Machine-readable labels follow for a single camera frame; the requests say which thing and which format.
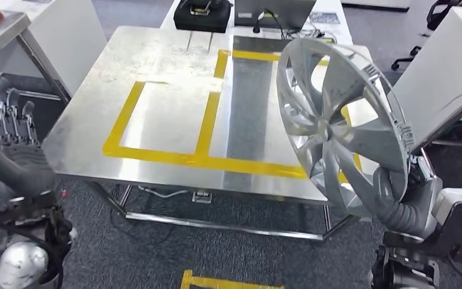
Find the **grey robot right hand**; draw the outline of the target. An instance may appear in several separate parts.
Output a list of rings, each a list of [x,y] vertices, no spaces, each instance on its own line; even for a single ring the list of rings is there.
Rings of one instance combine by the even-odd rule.
[[[377,189],[375,210],[377,219],[393,231],[409,231],[425,226],[436,194],[442,188],[428,158],[410,158],[407,188],[402,197],[394,196],[393,181],[387,169],[379,167],[374,173]]]

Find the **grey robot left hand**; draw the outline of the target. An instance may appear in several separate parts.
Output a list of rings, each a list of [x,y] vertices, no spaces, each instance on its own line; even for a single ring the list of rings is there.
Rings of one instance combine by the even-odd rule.
[[[19,105],[20,93],[0,76],[0,191],[10,198],[34,198],[53,191],[49,165],[34,123],[35,105]]]

